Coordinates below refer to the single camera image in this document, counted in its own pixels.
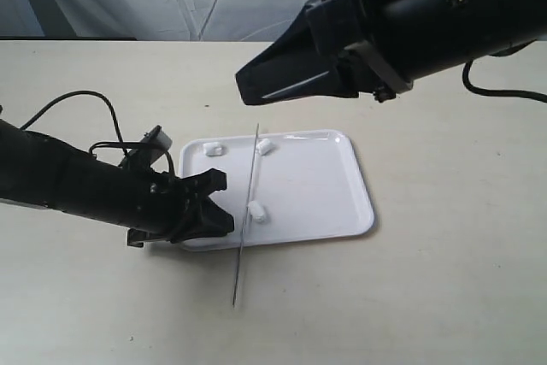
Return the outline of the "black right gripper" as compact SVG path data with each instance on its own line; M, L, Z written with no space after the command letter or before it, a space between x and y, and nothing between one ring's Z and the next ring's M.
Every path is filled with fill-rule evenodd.
M380 103L414 82L379 46L379 0L308 0L287 30L235 75L246 105L369 93Z

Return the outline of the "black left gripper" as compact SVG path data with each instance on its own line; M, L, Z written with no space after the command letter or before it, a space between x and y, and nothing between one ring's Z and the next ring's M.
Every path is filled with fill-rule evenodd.
M152 168L117 168L116 222L128 228L126 244L171 244L197 238L221 238L234 231L234 219L209 198L226 190L226 174L209 169L179 178Z

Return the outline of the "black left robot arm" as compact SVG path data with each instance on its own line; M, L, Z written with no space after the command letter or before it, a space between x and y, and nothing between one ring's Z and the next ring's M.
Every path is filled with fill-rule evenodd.
M57 138L1 123L1 200L53 209L127 229L126 242L221 238L232 233L233 217L211 194L227 189L226 174L211 168L179 178L174 163L158 173L152 164L169 157L171 141L154 127L138 142L103 142L127 149L119 165L98 160Z

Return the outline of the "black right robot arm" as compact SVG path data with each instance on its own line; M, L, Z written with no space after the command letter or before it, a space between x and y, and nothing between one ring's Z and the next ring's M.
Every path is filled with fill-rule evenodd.
M235 76L249 106L326 96L378 102L428 75L508 56L546 33L546 0L308 0Z

